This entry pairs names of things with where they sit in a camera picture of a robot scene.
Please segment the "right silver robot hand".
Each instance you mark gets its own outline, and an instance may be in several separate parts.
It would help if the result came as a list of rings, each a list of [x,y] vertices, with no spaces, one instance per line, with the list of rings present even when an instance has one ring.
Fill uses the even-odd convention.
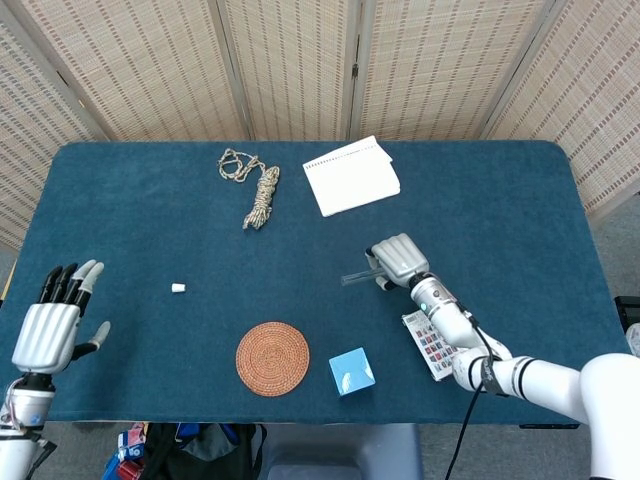
[[[382,270],[375,282],[383,291],[408,288],[414,276],[430,271],[427,258],[406,233],[376,243],[365,250],[365,257],[372,270]]]

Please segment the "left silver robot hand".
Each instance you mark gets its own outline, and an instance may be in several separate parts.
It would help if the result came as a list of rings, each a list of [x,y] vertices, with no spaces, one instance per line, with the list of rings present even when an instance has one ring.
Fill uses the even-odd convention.
[[[103,270],[103,263],[91,259],[49,272],[37,301],[27,310],[13,351],[12,363],[19,371],[56,375],[102,347],[111,330],[109,321],[88,341],[78,344],[76,338]]]

